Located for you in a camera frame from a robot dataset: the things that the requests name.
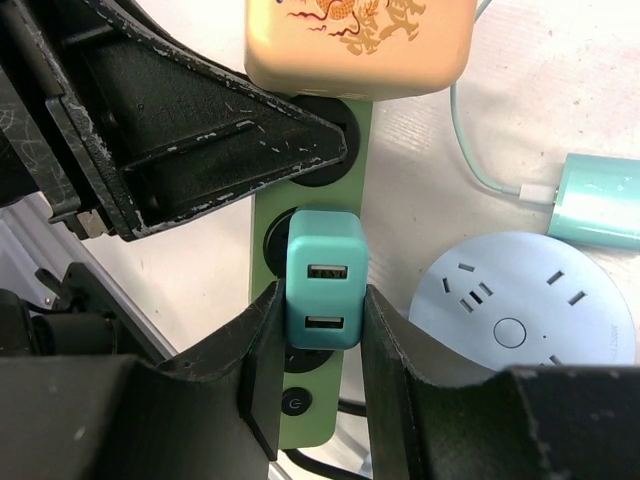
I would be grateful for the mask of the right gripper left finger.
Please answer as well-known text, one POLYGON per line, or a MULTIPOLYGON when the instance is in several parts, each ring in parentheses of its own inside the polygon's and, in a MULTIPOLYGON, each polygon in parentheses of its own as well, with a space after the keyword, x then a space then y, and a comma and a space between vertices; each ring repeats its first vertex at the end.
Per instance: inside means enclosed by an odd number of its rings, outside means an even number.
POLYGON ((26 310, 1 296, 5 479, 264 479, 277 457, 284 285, 158 365, 133 355, 40 356, 26 310))

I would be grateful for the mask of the blue round socket base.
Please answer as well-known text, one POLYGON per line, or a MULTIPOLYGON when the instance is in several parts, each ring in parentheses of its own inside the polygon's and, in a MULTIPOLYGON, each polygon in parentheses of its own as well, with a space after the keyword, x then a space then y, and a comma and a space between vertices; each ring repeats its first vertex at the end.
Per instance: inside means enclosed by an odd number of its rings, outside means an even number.
POLYGON ((529 232, 469 238, 425 272, 408 319, 493 371, 511 365, 631 365, 631 312, 578 249, 529 232))

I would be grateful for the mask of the green power strip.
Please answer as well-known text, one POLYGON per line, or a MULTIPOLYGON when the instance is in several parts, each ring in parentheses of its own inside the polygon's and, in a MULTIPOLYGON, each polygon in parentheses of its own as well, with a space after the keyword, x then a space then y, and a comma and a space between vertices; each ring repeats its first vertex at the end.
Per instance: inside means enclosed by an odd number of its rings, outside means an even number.
POLYGON ((372 105, 291 101, 340 127, 347 155, 253 200, 250 296, 276 279, 286 283, 282 450, 320 446, 335 431, 343 353, 361 338, 369 261, 360 212, 372 105))

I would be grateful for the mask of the teal plug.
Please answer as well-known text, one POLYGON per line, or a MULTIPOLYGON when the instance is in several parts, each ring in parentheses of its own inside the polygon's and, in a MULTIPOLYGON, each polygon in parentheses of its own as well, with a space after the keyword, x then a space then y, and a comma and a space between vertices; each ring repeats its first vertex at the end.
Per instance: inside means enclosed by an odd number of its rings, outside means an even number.
POLYGON ((580 245, 639 249, 639 161, 566 156, 547 234, 580 245))
POLYGON ((286 335, 297 349, 348 350, 361 339, 369 248, 350 211, 300 208, 286 256, 286 335))

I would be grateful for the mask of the orange cube adapter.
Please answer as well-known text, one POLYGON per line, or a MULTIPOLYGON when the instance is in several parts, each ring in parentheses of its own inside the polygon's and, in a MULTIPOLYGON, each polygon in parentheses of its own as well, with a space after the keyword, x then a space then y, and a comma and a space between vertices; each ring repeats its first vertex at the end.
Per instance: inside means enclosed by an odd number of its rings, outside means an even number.
POLYGON ((363 101, 439 92, 469 58, 469 0, 248 1, 247 75, 260 88, 363 101))

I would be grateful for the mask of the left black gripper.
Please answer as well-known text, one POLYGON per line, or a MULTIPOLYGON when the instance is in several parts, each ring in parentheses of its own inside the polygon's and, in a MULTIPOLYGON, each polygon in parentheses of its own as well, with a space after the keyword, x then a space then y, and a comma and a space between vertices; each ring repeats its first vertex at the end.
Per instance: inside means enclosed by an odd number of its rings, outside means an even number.
MULTIPOLYGON (((174 40, 134 1, 1 5, 1 199, 42 193, 134 241, 346 157, 335 125, 174 40)), ((120 317, 1 296, 9 335, 34 355, 134 353, 120 317)))

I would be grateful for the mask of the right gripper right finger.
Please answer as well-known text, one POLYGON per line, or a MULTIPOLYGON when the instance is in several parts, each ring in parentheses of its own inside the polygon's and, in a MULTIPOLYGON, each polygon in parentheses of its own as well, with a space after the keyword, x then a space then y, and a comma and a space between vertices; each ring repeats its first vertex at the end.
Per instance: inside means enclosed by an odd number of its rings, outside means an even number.
POLYGON ((374 286, 361 356, 377 479, 635 479, 635 367, 511 367, 440 387, 426 376, 426 334, 374 286))

